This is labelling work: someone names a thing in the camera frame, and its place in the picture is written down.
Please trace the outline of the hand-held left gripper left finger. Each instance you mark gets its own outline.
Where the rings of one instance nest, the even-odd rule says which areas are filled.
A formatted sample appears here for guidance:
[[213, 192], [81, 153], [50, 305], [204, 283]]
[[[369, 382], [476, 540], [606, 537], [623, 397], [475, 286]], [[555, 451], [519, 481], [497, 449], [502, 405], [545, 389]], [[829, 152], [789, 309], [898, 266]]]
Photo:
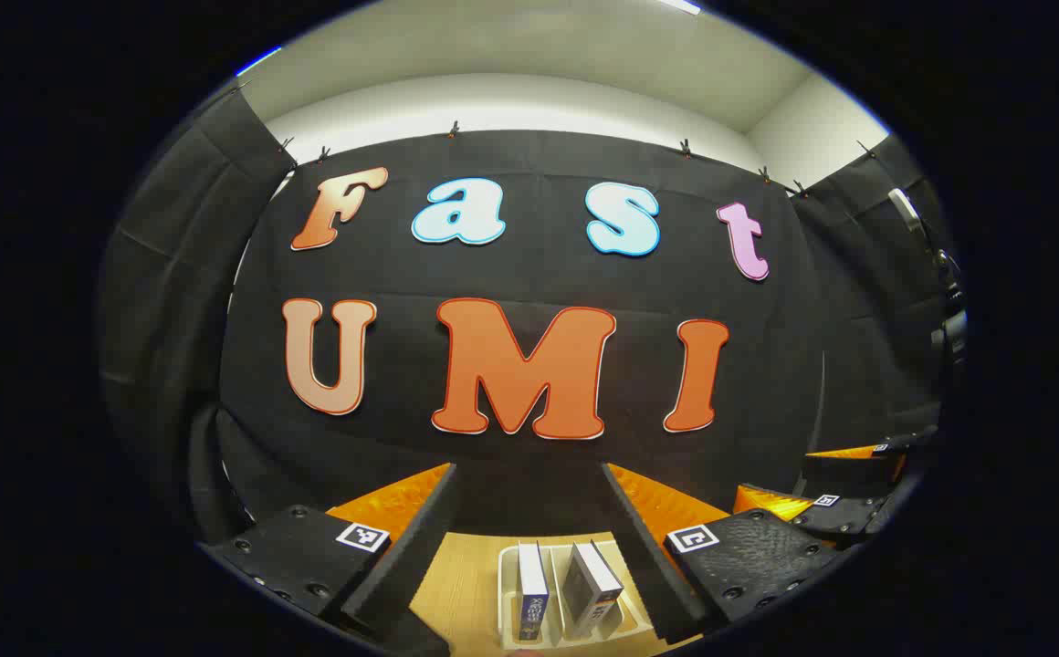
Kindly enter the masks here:
[[447, 656], [410, 608], [457, 513], [457, 466], [412, 475], [343, 510], [292, 504], [207, 556], [283, 614], [355, 654]]

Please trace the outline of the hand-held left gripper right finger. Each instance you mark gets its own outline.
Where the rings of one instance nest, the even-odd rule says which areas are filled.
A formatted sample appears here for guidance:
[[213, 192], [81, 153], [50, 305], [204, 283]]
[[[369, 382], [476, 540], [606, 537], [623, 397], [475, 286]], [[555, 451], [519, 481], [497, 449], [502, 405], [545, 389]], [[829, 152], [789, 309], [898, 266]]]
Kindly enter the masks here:
[[805, 531], [780, 504], [729, 513], [616, 464], [602, 477], [614, 541], [667, 643], [767, 612], [842, 561], [842, 541]]

